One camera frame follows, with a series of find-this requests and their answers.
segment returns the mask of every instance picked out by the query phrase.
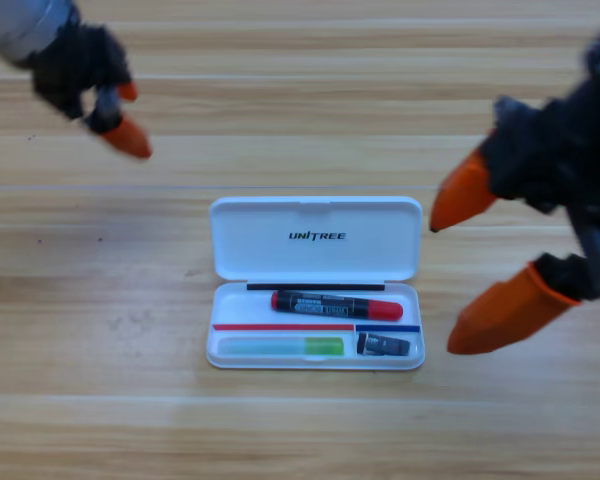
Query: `red line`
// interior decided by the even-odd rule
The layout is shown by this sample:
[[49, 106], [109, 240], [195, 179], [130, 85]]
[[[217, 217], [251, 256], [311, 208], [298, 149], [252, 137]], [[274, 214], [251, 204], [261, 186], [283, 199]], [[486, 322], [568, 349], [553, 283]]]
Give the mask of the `red line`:
[[302, 323], [216, 323], [214, 330], [346, 330], [353, 331], [351, 324], [302, 324]]

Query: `wooden surface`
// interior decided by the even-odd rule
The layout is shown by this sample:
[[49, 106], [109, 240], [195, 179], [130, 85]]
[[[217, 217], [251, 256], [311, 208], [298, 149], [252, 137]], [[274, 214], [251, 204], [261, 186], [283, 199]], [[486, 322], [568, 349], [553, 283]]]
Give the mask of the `wooden surface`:
[[81, 3], [128, 46], [156, 154], [112, 154], [0, 64], [0, 479], [600, 479], [600, 302], [445, 350], [491, 283], [577, 248], [562, 215], [501, 203], [423, 230], [416, 372], [204, 354], [213, 200], [396, 194], [428, 215], [495, 96], [580, 78], [600, 0]]

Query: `logo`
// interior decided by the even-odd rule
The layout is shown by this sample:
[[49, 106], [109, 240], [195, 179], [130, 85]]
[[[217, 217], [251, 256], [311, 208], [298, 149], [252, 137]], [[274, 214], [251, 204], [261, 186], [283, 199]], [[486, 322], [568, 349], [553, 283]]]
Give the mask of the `logo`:
[[289, 234], [289, 240], [310, 240], [312, 242], [316, 240], [346, 240], [346, 238], [346, 233], [291, 232]]

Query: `green highlighter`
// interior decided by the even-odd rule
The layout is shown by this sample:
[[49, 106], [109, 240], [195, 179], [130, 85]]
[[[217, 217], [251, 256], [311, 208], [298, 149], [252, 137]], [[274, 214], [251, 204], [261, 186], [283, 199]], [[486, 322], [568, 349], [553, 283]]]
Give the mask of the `green highlighter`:
[[340, 337], [229, 337], [218, 344], [220, 355], [326, 355], [343, 356]]

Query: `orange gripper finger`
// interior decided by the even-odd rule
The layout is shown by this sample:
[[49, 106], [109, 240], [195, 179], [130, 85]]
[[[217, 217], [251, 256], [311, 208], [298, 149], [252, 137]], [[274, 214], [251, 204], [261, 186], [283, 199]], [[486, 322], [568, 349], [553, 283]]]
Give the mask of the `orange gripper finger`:
[[429, 228], [438, 232], [486, 211], [497, 197], [489, 190], [489, 172], [474, 150], [440, 185]]
[[138, 87], [133, 82], [118, 85], [118, 94], [125, 100], [133, 102], [138, 98]]
[[579, 301], [552, 290], [530, 263], [460, 313], [447, 350], [457, 355], [492, 352], [530, 337], [578, 305]]
[[101, 137], [116, 150], [139, 159], [147, 159], [153, 153], [147, 134], [127, 115], [122, 118], [118, 127]]

